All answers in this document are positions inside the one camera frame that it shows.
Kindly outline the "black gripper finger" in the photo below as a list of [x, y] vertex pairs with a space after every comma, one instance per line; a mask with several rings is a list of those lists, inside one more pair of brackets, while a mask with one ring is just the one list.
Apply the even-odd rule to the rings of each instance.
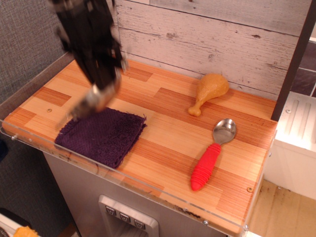
[[95, 84], [98, 79], [96, 66], [89, 59], [78, 59], [78, 65], [91, 84]]
[[99, 65], [96, 69], [97, 79], [95, 84], [100, 90], [104, 90], [117, 78], [116, 69], [113, 65]]

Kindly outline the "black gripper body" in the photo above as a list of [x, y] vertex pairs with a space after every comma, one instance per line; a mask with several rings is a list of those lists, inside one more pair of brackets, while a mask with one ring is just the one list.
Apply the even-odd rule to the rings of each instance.
[[127, 69], [127, 61], [120, 52], [120, 43], [112, 36], [112, 14], [107, 9], [56, 11], [61, 22], [57, 30], [66, 51], [78, 59], [104, 59], [106, 65]]

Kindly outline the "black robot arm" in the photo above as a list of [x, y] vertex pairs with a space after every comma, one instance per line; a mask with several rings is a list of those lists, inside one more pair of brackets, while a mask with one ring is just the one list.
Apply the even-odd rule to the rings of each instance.
[[125, 62], [120, 43], [112, 35], [114, 24], [105, 0], [50, 0], [61, 26], [56, 33], [66, 51], [73, 54], [91, 84], [104, 90], [118, 78]]

